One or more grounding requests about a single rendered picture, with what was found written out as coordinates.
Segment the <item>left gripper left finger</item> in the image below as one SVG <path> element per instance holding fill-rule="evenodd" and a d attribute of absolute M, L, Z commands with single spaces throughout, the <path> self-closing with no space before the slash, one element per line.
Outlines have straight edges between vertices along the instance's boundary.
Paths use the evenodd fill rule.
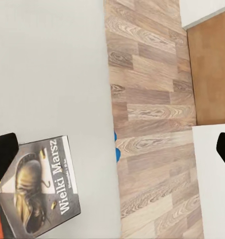
<path fill-rule="evenodd" d="M 0 136 L 0 181 L 19 151 L 15 133 Z"/>

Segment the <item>hardback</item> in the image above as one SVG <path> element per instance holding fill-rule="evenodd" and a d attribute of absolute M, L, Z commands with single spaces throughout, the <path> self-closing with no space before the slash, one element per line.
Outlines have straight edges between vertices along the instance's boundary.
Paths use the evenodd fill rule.
<path fill-rule="evenodd" d="M 0 239 L 36 239 L 81 213 L 68 136 L 18 146 L 0 181 Z"/>

